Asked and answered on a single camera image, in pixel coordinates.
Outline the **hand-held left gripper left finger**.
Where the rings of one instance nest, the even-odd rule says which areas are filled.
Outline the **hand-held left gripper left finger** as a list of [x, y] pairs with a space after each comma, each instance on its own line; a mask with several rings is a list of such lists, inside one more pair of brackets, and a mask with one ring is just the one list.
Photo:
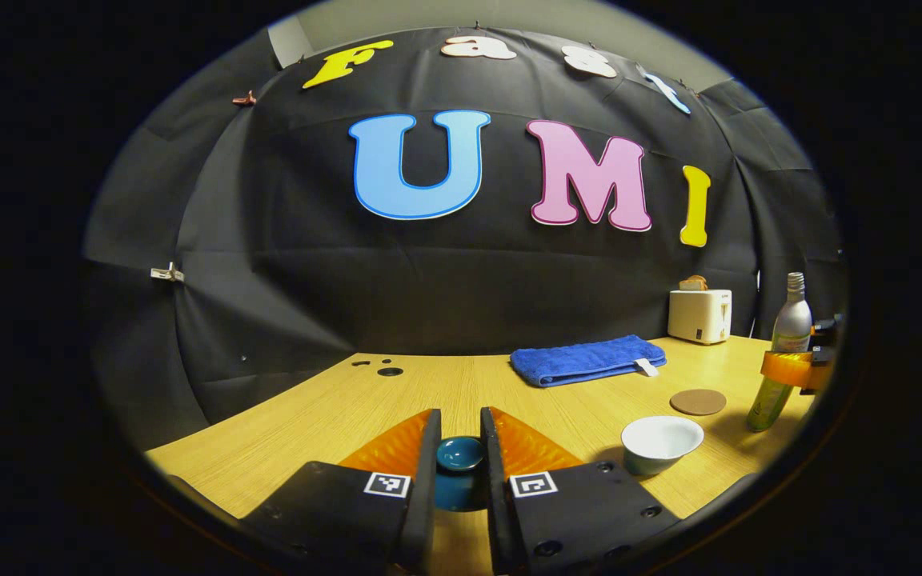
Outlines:
[[433, 544], [440, 411], [418, 427], [413, 473], [307, 462], [242, 526], [307, 574], [425, 574]]

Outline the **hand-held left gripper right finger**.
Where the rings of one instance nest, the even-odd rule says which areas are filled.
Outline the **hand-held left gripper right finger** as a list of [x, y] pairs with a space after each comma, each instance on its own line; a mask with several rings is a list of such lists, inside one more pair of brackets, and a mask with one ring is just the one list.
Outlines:
[[489, 482], [491, 566], [498, 575], [611, 575], [679, 518], [621, 464], [535, 462], [538, 433], [494, 407], [480, 412]]

